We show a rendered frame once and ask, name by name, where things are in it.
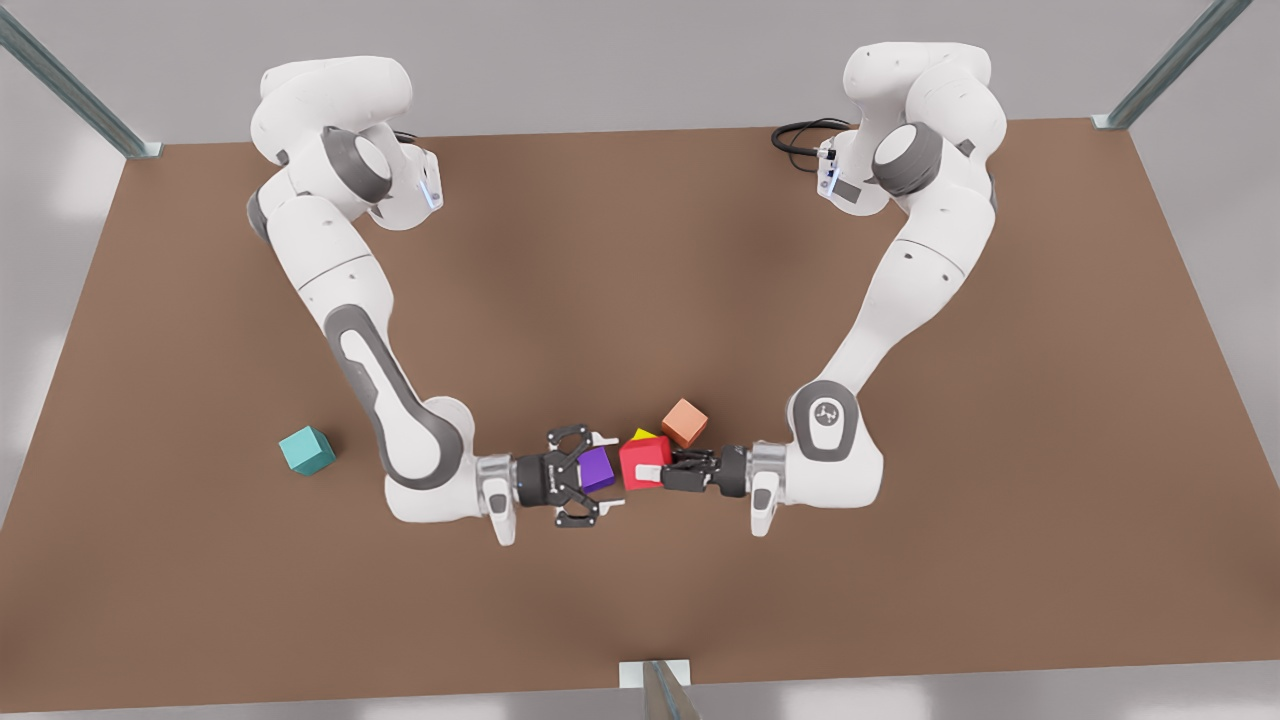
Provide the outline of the orange wooden cube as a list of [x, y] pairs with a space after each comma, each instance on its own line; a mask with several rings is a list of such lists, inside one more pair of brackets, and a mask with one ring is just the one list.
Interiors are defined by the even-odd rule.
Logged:
[[691, 448], [709, 418], [686, 398], [680, 398], [660, 421], [663, 433], [680, 448]]

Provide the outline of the silver frame post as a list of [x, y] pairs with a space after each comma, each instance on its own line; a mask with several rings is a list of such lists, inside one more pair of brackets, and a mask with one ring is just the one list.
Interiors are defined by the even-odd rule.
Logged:
[[0, 5], [0, 47], [9, 51], [123, 158], [161, 156], [160, 142], [143, 141], [3, 5]]
[[618, 665], [620, 688], [643, 691], [644, 720], [703, 720], [689, 696], [687, 659], [626, 661]]
[[1091, 117], [1100, 131], [1125, 131], [1160, 99], [1254, 0], [1212, 0], [1110, 111]]

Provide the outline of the teal wooden cube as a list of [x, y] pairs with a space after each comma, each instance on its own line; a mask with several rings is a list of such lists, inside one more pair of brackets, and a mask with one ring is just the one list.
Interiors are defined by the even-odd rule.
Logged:
[[288, 468], [302, 477], [315, 475], [337, 460], [329, 439], [315, 427], [301, 428], [280, 439], [278, 447]]

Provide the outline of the red wooden cube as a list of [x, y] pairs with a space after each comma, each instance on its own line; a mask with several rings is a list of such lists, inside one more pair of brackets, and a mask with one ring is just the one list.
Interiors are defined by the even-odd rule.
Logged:
[[662, 486], [637, 482], [637, 465], [669, 465], [672, 462], [669, 439], [666, 436], [658, 436], [654, 439], [628, 441], [620, 448], [620, 462], [623, 473], [623, 487], [627, 492], [660, 488]]

